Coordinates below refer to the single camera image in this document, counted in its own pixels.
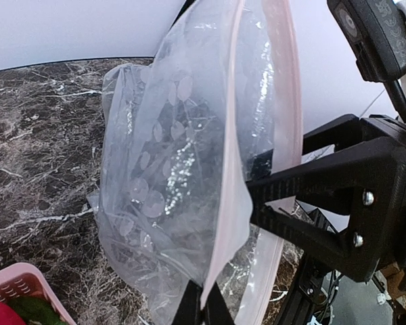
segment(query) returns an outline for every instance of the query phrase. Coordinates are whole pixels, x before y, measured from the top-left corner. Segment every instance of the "screw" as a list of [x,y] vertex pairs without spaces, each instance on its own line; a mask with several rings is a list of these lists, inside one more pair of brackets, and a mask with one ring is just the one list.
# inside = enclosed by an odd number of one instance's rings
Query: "screw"
[[364,238],[360,234],[355,232],[353,234],[353,246],[355,246],[356,248],[359,248],[363,245],[364,245]]
[[372,205],[374,202],[374,195],[373,193],[371,193],[370,191],[364,191],[363,193],[363,204],[366,207],[369,207],[370,205]]

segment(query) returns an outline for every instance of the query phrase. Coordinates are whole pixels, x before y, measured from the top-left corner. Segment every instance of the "red object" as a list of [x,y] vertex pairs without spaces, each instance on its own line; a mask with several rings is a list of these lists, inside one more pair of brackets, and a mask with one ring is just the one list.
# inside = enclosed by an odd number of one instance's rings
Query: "red object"
[[0,302],[0,325],[26,325],[26,323],[11,307]]

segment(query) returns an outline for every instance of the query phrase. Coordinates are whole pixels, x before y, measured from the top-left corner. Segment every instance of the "dark marble surface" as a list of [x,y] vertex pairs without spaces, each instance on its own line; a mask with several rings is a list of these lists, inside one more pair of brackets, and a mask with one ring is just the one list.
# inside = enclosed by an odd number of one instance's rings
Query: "dark marble surface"
[[[0,269],[36,265],[78,324],[150,321],[144,297],[109,267],[86,200],[99,183],[102,78],[125,62],[0,72]],[[297,265],[298,251],[287,245],[264,324],[273,322]]]

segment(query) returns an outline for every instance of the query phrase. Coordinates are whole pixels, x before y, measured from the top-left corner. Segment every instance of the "black marble table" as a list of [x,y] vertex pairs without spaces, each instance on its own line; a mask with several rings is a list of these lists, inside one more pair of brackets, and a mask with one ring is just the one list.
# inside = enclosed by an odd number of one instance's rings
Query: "black marble table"
[[[102,79],[129,61],[0,72],[0,269],[36,265],[78,324],[150,324],[145,298],[108,265],[86,200],[99,185]],[[264,324],[273,322],[298,258],[287,245]]]

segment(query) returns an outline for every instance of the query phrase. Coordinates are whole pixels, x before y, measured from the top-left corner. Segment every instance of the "plastic bag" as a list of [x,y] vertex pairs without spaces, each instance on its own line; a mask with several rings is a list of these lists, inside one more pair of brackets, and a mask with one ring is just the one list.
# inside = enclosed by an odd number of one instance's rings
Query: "plastic bag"
[[155,324],[171,323],[189,280],[204,285],[204,304],[217,278],[241,305],[237,324],[261,322],[282,241],[249,236],[244,180],[261,152],[275,148],[273,169],[300,157],[288,17],[287,1],[198,1],[152,66],[119,66],[104,79],[101,188],[91,202],[112,267],[147,295]]

